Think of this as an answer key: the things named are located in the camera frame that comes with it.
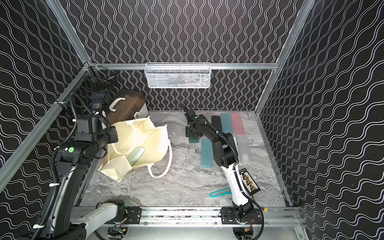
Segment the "green pencil case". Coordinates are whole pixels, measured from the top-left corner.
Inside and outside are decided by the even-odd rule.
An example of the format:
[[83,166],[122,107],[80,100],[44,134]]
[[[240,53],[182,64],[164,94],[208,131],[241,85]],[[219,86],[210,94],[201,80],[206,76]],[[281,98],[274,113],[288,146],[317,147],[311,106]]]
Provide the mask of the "green pencil case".
[[197,144],[200,142],[200,137],[199,136],[189,136],[189,143],[190,144]]

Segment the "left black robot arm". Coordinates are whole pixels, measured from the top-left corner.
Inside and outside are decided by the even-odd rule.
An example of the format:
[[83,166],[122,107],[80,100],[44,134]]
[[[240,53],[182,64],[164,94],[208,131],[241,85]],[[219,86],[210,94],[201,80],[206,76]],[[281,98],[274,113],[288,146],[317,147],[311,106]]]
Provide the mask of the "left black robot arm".
[[90,110],[78,94],[70,94],[74,127],[50,159],[52,182],[33,229],[20,240],[84,240],[85,224],[72,224],[71,212],[82,179],[100,150],[118,139],[116,129],[98,110]]

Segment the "white pencil case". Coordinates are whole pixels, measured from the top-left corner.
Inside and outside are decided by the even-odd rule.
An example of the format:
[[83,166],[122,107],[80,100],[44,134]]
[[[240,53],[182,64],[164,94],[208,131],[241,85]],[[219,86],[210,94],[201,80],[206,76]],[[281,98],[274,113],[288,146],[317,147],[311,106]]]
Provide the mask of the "white pencil case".
[[145,152],[143,147],[136,147],[132,152],[127,156],[127,161],[133,167],[135,163],[140,159],[140,157]]

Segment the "pale blue translucent pencil case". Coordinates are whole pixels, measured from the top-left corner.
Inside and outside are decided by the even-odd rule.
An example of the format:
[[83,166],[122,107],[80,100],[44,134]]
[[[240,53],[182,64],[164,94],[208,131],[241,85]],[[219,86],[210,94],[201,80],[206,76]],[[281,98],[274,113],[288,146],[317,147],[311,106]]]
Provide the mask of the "pale blue translucent pencil case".
[[212,142],[203,137],[201,140],[201,167],[204,169],[211,169],[213,167],[213,146]]

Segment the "translucent clear pencil case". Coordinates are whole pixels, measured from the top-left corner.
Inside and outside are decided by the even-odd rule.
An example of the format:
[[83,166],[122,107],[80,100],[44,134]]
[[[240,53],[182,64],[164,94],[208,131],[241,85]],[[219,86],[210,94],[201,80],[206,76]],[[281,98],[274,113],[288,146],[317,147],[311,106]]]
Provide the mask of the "translucent clear pencil case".
[[248,137],[246,135],[237,135],[237,147],[239,157],[242,163],[249,163],[252,160],[252,153]]

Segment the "cream canvas tote bag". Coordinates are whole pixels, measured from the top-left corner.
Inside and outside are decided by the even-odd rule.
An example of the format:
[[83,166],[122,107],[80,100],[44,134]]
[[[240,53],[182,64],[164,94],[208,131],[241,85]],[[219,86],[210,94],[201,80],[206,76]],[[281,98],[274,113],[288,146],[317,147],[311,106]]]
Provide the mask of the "cream canvas tote bag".
[[[168,126],[156,127],[150,117],[117,122],[113,124],[118,134],[116,143],[108,144],[107,159],[99,172],[116,182],[133,169],[147,167],[154,179],[164,177],[170,170],[173,151]],[[169,155],[166,169],[155,175],[152,167]]]

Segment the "pink pencil case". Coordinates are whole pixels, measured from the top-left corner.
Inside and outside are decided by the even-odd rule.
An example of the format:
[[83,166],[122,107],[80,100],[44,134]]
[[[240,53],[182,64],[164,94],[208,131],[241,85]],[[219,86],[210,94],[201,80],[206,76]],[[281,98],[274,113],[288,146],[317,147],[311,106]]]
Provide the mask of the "pink pencil case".
[[233,124],[234,134],[245,135],[246,131],[240,113],[231,113],[231,120]]

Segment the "black pencil case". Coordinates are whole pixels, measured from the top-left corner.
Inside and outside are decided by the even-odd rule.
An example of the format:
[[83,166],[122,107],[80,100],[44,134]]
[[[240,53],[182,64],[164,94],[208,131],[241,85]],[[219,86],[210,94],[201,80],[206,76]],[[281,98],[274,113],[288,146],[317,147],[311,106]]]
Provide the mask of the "black pencil case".
[[221,116],[220,115],[214,115],[211,116],[211,124],[218,132],[222,132],[222,122],[221,122]]

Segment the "teal utility knife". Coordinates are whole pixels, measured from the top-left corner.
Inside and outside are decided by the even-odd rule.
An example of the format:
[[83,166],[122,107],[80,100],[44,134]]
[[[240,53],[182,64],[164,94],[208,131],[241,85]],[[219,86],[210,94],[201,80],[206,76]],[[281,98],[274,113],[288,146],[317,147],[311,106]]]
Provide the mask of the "teal utility knife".
[[221,197],[221,196],[225,196],[225,195],[231,195],[231,194],[232,194],[231,188],[225,188],[225,189],[221,189],[221,190],[212,192],[209,194],[209,196],[210,196],[210,198],[217,198],[217,197]]

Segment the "teal translucent pencil case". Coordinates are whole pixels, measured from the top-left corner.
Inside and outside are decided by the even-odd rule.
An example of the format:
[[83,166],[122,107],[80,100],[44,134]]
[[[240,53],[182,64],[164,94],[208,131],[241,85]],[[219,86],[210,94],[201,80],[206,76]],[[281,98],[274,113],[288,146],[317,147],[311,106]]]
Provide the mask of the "teal translucent pencil case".
[[233,128],[233,123],[232,123],[232,119],[231,119],[231,114],[222,113],[221,114],[221,124],[222,124],[223,133],[225,133],[225,134],[230,133],[230,134],[234,135],[234,128]]

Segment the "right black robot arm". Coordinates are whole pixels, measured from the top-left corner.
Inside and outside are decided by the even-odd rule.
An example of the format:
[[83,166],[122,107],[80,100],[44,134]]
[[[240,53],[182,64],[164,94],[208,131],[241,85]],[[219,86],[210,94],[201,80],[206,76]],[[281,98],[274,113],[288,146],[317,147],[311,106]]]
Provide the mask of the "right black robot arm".
[[265,223],[263,209],[248,193],[240,174],[240,161],[233,135],[219,131],[205,116],[197,115],[186,106],[184,106],[184,115],[187,119],[186,136],[205,136],[212,144],[213,159],[223,170],[232,192],[233,219],[239,223],[258,220],[263,226]]

